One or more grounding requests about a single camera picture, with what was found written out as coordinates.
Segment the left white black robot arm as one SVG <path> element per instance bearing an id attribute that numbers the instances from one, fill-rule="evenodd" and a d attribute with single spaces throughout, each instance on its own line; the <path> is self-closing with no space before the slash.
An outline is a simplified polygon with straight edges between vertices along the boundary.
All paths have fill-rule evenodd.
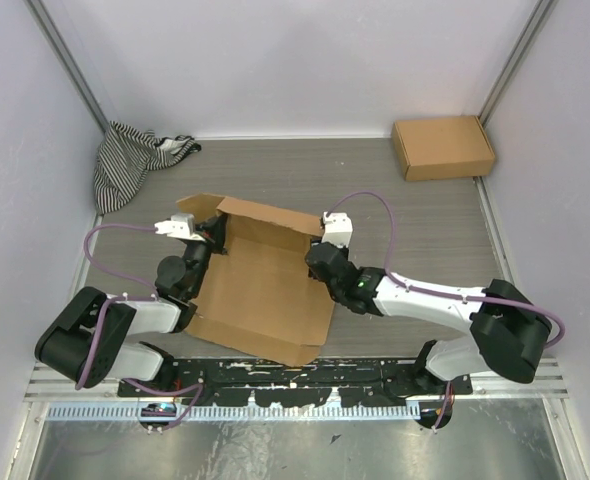
<path id="1" fill-rule="evenodd" d="M 224 214 L 202 222 L 192 214 L 176 214 L 152 226 L 136 226 L 136 231 L 182 242 L 183 253 L 161 260 L 154 281 L 137 281 L 149 289 L 147 296 L 80 289 L 39 337 L 36 360 L 73 381 L 78 390 L 117 378 L 156 397 L 169 394 L 176 383 L 170 356 L 127 339 L 179 333 L 190 324 L 212 256 L 227 252 L 226 224 Z"/>

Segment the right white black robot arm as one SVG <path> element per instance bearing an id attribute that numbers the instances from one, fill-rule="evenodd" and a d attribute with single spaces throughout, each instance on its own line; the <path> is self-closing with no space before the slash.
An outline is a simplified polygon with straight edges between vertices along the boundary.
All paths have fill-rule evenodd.
<path id="1" fill-rule="evenodd" d="M 473 373 L 493 372 L 520 384 L 534 380 L 552 325 L 513 284 L 495 279 L 486 288 L 457 288 L 412 280 L 357 267 L 329 242 L 312 245 L 305 262 L 331 299 L 356 314 L 414 318 L 460 332 L 422 347 L 413 365 L 422 392 L 437 394 Z"/>

